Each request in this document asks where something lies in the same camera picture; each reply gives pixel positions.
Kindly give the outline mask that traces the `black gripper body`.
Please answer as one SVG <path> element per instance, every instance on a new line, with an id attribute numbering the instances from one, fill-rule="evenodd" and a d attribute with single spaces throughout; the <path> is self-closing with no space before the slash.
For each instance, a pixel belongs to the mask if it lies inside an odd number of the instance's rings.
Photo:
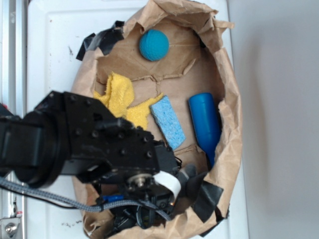
<path id="1" fill-rule="evenodd" d="M 117 196 L 102 196 L 102 202 L 84 210 L 111 210 L 117 219 L 142 228 L 156 217 L 170 220 L 181 188 L 172 149 L 115 117 L 99 100 L 65 92 L 63 102 L 70 150 L 63 172 L 82 183 L 119 189 Z"/>

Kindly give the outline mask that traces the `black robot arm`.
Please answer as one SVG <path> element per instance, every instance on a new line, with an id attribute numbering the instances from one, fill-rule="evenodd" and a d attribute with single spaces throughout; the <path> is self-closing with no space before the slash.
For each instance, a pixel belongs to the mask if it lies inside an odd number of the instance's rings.
<path id="1" fill-rule="evenodd" d="M 117 230 L 169 221 L 181 188 L 179 168 L 170 147 L 90 97 L 53 91 L 23 118 L 9 111 L 0 117 L 2 188 L 85 212 L 111 210 Z M 42 190 L 60 175 L 117 185 L 120 194 L 99 194 L 97 204 L 87 206 Z"/>

